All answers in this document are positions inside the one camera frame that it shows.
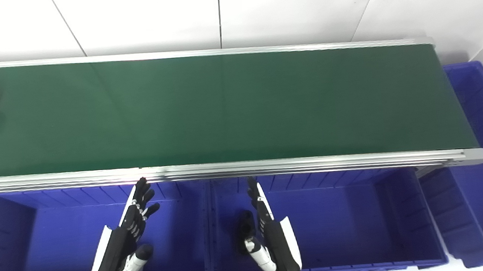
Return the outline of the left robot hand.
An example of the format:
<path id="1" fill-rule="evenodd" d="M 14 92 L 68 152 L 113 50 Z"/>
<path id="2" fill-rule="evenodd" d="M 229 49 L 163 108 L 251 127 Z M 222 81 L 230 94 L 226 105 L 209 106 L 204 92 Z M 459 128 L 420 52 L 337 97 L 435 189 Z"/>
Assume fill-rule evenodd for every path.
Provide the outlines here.
<path id="1" fill-rule="evenodd" d="M 153 255 L 150 244 L 139 245 L 150 215 L 160 204 L 147 203 L 154 196 L 154 190 L 145 177 L 133 186 L 123 210 L 120 223 L 115 229 L 105 226 L 91 271 L 142 271 Z"/>

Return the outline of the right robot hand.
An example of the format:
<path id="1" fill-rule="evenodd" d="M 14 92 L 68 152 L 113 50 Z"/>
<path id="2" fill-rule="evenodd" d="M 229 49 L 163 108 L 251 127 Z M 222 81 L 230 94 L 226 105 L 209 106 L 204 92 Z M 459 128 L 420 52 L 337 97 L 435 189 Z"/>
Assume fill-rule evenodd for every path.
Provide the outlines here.
<path id="1" fill-rule="evenodd" d="M 245 210 L 238 218 L 238 249 L 251 256 L 262 271 L 301 271 L 299 245 L 289 217 L 278 220 L 260 183 L 247 178 L 251 205 L 254 211 Z"/>

